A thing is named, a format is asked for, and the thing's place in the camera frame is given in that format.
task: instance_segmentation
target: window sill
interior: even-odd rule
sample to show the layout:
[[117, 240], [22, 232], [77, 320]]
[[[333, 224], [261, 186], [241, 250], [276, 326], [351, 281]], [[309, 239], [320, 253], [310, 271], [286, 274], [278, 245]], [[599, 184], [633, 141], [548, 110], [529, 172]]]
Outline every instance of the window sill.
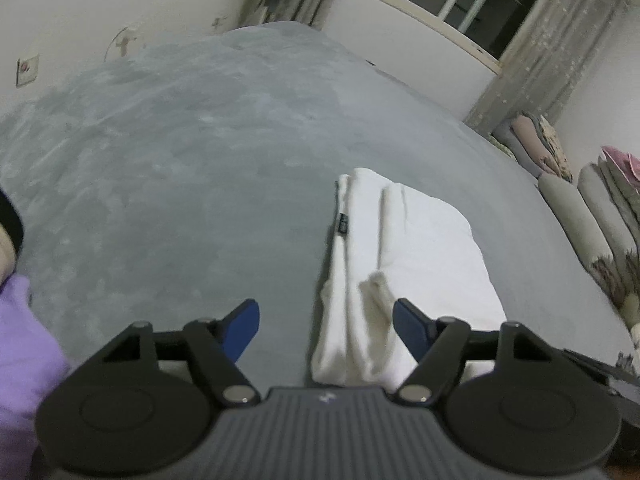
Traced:
[[489, 70], [495, 74], [501, 72], [500, 62], [495, 59], [487, 51], [480, 48], [473, 41], [471, 41], [464, 34], [451, 27], [447, 23], [441, 21], [436, 16], [424, 10], [409, 0], [380, 0], [393, 8], [404, 12], [411, 16], [414, 20], [421, 22], [423, 25], [435, 30], [437, 33], [443, 35], [449, 41], [465, 50], [468, 54], [475, 57], [480, 63], [485, 65]]

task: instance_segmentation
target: bed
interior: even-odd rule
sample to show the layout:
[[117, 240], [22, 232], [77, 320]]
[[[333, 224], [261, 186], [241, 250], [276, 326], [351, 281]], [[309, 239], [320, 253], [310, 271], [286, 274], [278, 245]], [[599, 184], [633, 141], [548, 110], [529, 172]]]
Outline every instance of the bed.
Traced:
[[148, 48], [0, 120], [32, 308], [79, 363], [134, 320], [174, 330], [244, 298], [239, 367], [309, 381], [335, 181], [367, 167], [469, 220], [509, 319], [613, 363], [628, 331], [536, 181], [446, 110], [296, 23]]

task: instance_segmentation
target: purple clothing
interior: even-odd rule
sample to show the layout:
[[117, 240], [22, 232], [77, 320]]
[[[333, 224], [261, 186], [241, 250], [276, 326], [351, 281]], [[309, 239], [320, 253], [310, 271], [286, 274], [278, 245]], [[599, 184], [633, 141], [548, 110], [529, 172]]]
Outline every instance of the purple clothing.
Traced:
[[28, 278], [14, 274], [0, 292], [0, 478], [24, 480], [37, 446], [36, 409], [68, 373], [55, 339], [29, 309]]

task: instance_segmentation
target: window frame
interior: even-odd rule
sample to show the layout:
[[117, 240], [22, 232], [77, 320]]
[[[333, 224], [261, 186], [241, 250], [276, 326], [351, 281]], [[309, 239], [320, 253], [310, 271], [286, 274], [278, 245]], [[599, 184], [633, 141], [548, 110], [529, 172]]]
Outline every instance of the window frame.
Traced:
[[451, 27], [443, 19], [439, 18], [435, 14], [432, 14], [428, 10], [414, 4], [409, 0], [380, 0], [393, 8], [404, 12], [411, 16], [413, 19], [421, 22], [423, 25], [433, 29], [435, 32], [441, 34], [458, 47], [465, 50], [468, 54], [471, 54], [478, 61], [484, 64], [492, 72], [499, 74], [502, 71], [504, 63], [517, 51], [518, 47], [526, 41], [528, 32], [534, 23], [537, 16], [542, 11], [548, 0], [536, 0], [535, 4], [529, 11], [527, 17], [524, 19], [518, 31], [511, 39], [505, 51], [500, 56], [500, 59], [496, 59], [489, 54], [484, 48], [466, 37], [462, 32], [454, 27]]

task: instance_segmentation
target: wall switch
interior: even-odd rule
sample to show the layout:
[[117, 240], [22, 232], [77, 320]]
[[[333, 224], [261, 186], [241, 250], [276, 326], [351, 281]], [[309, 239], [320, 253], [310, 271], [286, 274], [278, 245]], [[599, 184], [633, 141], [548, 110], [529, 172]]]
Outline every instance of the wall switch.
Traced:
[[17, 87], [26, 85], [31, 81], [34, 81], [38, 76], [38, 61], [40, 60], [40, 54], [36, 54], [29, 59], [18, 60], [18, 72], [15, 77], [15, 85]]

